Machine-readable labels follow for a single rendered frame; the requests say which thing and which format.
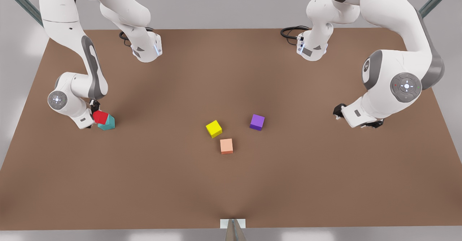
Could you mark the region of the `red wooden cube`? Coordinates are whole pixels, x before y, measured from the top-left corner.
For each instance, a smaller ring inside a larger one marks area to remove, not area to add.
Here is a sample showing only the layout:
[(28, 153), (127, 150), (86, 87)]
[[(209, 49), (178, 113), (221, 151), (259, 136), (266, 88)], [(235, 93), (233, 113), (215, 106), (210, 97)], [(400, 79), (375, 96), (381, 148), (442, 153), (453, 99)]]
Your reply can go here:
[(106, 113), (106, 112), (102, 112), (100, 110), (97, 110), (95, 112), (93, 112), (92, 114), (92, 117), (94, 119), (94, 122), (96, 124), (102, 124), (102, 125), (105, 125), (106, 124), (106, 121), (108, 119), (108, 116), (109, 114)]

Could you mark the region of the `teal wooden cube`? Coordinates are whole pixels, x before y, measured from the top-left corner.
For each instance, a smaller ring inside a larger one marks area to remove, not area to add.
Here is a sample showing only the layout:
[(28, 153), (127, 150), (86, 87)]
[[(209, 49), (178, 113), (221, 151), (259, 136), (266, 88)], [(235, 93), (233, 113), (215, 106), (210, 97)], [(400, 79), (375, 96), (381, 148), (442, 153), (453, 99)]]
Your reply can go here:
[(100, 129), (102, 129), (102, 130), (114, 129), (115, 128), (114, 117), (112, 117), (111, 115), (108, 115), (108, 117), (106, 119), (106, 123), (105, 124), (98, 124), (98, 127)]

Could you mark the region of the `purple wooden cube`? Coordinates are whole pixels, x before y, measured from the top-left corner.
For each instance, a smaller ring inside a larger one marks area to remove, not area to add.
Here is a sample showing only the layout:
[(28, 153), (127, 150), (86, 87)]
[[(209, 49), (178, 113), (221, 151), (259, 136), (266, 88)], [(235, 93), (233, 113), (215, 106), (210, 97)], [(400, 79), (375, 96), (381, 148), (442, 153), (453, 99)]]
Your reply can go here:
[(263, 127), (263, 124), (264, 124), (264, 120), (265, 120), (264, 116), (253, 114), (249, 127), (254, 129), (254, 130), (261, 131), (262, 127)]

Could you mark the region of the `yellow wooden cube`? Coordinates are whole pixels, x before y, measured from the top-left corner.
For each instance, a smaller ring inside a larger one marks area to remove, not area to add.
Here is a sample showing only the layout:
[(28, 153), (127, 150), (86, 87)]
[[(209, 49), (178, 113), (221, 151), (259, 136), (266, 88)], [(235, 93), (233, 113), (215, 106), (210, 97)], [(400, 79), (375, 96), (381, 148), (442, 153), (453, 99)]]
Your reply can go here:
[(217, 120), (207, 124), (206, 129), (212, 138), (215, 138), (216, 136), (222, 134), (223, 132)]

